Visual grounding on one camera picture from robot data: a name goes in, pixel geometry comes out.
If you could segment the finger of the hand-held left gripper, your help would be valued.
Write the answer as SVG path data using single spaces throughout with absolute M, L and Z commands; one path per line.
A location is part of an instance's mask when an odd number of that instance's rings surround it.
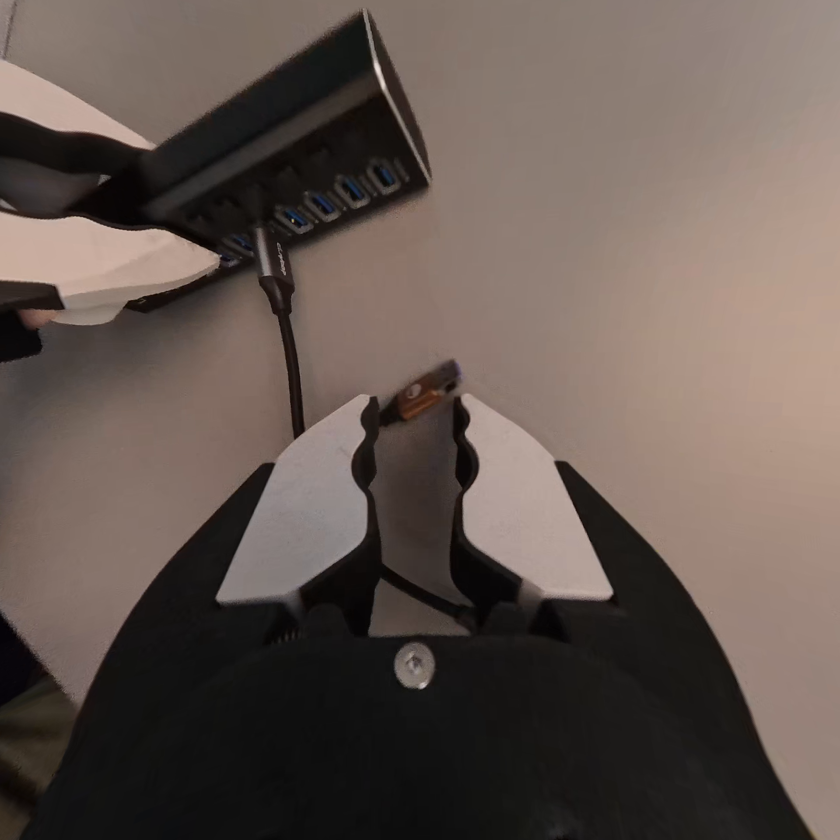
M 153 147 L 56 84 L 2 61 L 3 213 L 67 216 Z
M 1 281 L 54 286 L 65 305 L 58 321 L 67 324 L 110 322 L 129 302 L 185 287 L 219 262 L 217 253 L 159 229 L 2 213 Z

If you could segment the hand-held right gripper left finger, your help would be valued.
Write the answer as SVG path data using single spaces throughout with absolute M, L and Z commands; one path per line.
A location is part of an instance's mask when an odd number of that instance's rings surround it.
M 338 607 L 352 631 L 371 626 L 382 540 L 371 484 L 380 407 L 362 394 L 276 460 L 216 600 L 281 604 L 294 620 Z

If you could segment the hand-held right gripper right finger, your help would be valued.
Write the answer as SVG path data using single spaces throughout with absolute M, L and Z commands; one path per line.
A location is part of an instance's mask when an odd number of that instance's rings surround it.
M 499 604 L 607 603 L 614 589 L 559 467 L 529 432 L 477 397 L 455 399 L 459 493 L 451 579 L 483 623 Z

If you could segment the black usb cable orange plug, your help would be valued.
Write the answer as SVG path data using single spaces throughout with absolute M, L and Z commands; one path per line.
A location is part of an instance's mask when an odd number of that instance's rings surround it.
M 380 411 L 380 426 L 403 424 L 427 412 L 454 394 L 462 379 L 461 366 L 456 360 L 436 365 L 394 394 Z

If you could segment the black usb cable grey plug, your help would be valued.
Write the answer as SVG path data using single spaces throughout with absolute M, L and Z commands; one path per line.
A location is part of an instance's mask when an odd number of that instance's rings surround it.
M 267 221 L 255 224 L 251 228 L 250 237 L 253 241 L 258 267 L 259 285 L 265 292 L 270 308 L 280 327 L 288 379 L 291 429 L 293 439 L 296 440 L 305 434 L 307 428 L 298 348 L 291 324 L 295 281 L 291 272 L 288 252 L 280 242 L 277 231 Z M 376 583 L 384 581 L 399 592 L 409 595 L 414 600 L 453 619 L 458 625 L 467 629 L 474 628 L 475 615 L 470 607 L 457 605 L 440 595 L 427 591 L 383 564 L 380 537 L 375 540 L 373 573 Z

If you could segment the black usb hub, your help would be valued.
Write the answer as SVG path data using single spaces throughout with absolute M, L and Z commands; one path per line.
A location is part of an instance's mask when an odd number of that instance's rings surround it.
M 209 247 L 218 268 L 183 287 L 137 291 L 152 312 L 255 260 L 268 224 L 286 248 L 346 228 L 433 180 L 427 147 L 368 9 L 77 200 L 72 210 Z

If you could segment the olive trousers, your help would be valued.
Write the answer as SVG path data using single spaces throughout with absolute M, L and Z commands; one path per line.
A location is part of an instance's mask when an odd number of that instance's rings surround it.
M 1 838 L 20 838 L 67 750 L 77 708 L 48 675 L 1 708 Z

